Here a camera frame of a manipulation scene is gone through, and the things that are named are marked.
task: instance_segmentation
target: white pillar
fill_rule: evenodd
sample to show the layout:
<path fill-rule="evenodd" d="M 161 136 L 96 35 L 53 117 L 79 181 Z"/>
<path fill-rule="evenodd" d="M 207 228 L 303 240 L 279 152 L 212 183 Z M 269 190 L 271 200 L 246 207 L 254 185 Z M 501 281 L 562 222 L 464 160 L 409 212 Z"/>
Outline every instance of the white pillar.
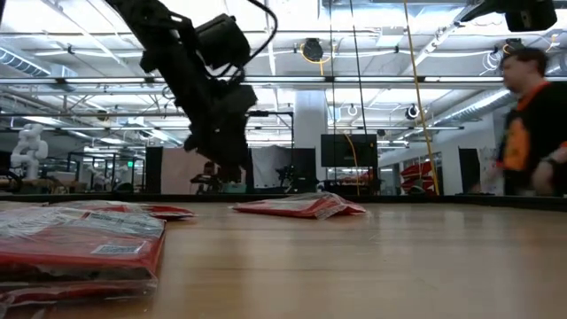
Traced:
<path fill-rule="evenodd" d="M 317 179 L 326 178 L 321 167 L 321 135 L 327 134 L 327 98 L 324 90 L 295 93 L 294 138 L 297 148 L 315 148 Z"/>

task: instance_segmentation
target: table surface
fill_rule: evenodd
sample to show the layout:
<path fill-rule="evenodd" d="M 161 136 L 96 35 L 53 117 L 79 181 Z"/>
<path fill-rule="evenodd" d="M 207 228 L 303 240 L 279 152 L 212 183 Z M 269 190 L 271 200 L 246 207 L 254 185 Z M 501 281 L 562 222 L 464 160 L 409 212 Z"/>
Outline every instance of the table surface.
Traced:
<path fill-rule="evenodd" d="M 567 214 L 367 205 L 326 221 L 180 204 L 152 300 L 52 307 L 69 319 L 564 319 Z M 25 317 L 23 310 L 8 317 Z"/>

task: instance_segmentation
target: man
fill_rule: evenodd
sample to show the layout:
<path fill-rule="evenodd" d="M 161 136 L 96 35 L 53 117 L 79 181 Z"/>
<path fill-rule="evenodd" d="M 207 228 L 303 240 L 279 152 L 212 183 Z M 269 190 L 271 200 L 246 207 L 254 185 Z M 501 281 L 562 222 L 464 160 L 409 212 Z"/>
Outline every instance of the man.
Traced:
<path fill-rule="evenodd" d="M 504 195 L 567 193 L 567 85 L 547 82 L 544 51 L 523 48 L 502 60 L 504 85 L 519 97 L 506 119 L 496 168 L 484 183 L 504 177 Z"/>

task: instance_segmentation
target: packaged item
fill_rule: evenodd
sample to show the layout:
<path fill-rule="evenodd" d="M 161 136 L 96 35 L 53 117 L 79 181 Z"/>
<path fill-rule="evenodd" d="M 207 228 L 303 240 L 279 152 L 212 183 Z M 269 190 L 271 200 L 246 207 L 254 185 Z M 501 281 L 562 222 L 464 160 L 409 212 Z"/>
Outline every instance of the packaged item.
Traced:
<path fill-rule="evenodd" d="M 366 209 L 339 195 L 318 192 L 290 196 L 283 199 L 267 199 L 237 204 L 240 213 L 272 214 L 290 217 L 326 219 L 332 215 L 364 214 Z"/>
<path fill-rule="evenodd" d="M 116 213 L 132 213 L 132 214 L 148 214 L 151 217 L 164 220 L 176 220 L 185 217 L 193 217 L 195 214 L 186 208 L 149 205 L 139 203 L 126 203 L 111 200 L 78 200 L 71 202 L 63 202 L 53 204 L 57 207 L 68 207 L 77 209 L 87 209 L 93 211 L 116 212 Z"/>
<path fill-rule="evenodd" d="M 0 212 L 0 309 L 150 296 L 164 229 L 164 221 L 145 214 Z"/>

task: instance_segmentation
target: yellow cable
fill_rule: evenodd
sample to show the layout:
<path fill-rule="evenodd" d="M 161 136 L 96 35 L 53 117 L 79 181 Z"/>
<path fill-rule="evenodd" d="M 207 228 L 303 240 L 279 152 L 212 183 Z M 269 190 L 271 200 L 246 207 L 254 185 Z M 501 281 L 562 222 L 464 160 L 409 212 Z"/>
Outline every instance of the yellow cable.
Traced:
<path fill-rule="evenodd" d="M 302 43 L 302 44 L 299 46 L 299 53 L 301 53 L 301 57 L 303 57 L 303 59 L 304 59 L 305 61 L 309 62 L 309 63 L 318 64 L 318 65 L 319 65 L 319 68 L 321 69 L 321 75 L 324 75 L 323 70 L 322 70 L 322 65 L 324 65 L 324 64 L 327 63 L 327 62 L 329 62 L 329 61 L 332 59 L 333 53 L 335 53 L 335 46 L 333 45 L 332 48 L 331 48 L 332 53 L 330 54 L 330 57 L 328 57 L 328 58 L 327 58 L 326 60 L 324 60 L 324 61 L 317 61 L 317 62 L 312 61 L 312 60 L 308 59 L 308 58 L 305 56 L 305 54 L 303 53 L 303 48 L 304 48 L 304 47 L 305 47 L 305 44 L 304 44 L 304 43 Z"/>
<path fill-rule="evenodd" d="M 353 144 L 353 140 L 351 140 L 351 137 L 346 133 L 345 133 L 345 137 L 348 143 L 351 145 L 351 149 L 353 150 L 354 167 L 356 168 L 356 195 L 360 196 L 361 186 L 359 185 L 359 179 L 358 179 L 358 161 L 356 159 L 356 150 L 354 149 L 354 144 Z"/>
<path fill-rule="evenodd" d="M 556 38 L 557 38 L 557 35 L 551 35 L 551 43 L 549 44 L 549 48 L 546 50 L 546 52 L 549 52 L 551 49 L 553 49 L 553 45 L 555 44 Z"/>
<path fill-rule="evenodd" d="M 408 41 L 409 52 L 411 54 L 411 64 L 414 68 L 414 82 L 416 83 L 417 106 L 419 107 L 419 115 L 422 120 L 423 134 L 425 135 L 425 142 L 427 143 L 427 152 L 429 154 L 429 161 L 431 162 L 431 170 L 433 171 L 433 185 L 435 186 L 435 193 L 439 195 L 439 183 L 437 180 L 437 170 L 435 169 L 435 161 L 433 160 L 433 152 L 431 151 L 431 141 L 427 133 L 427 124 L 425 123 L 425 116 L 423 115 L 422 98 L 419 93 L 419 80 L 417 79 L 417 65 L 416 57 L 414 56 L 414 43 L 411 38 L 411 31 L 409 30 L 409 13 L 408 13 L 408 0 L 404 0 L 404 11 L 406 12 L 406 22 L 408 23 Z"/>

